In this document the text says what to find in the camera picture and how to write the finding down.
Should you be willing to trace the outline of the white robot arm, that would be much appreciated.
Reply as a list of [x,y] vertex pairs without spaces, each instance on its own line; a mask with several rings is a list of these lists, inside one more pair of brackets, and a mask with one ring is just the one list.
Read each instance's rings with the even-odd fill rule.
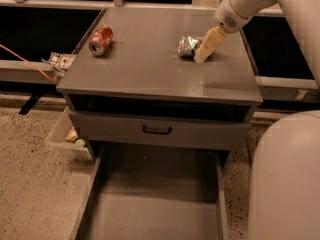
[[[320,0],[223,0],[194,60],[205,61],[259,11],[279,4],[320,85]],[[248,240],[320,240],[320,112],[288,115],[262,135],[254,154]]]

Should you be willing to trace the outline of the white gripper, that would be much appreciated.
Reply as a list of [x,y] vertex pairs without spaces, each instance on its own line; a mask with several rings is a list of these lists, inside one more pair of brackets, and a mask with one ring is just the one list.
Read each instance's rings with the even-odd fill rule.
[[219,27],[210,29],[197,49],[194,60],[204,62],[226,40],[226,33],[235,33],[247,24],[247,19],[239,16],[231,6],[230,0],[222,0],[213,16]]

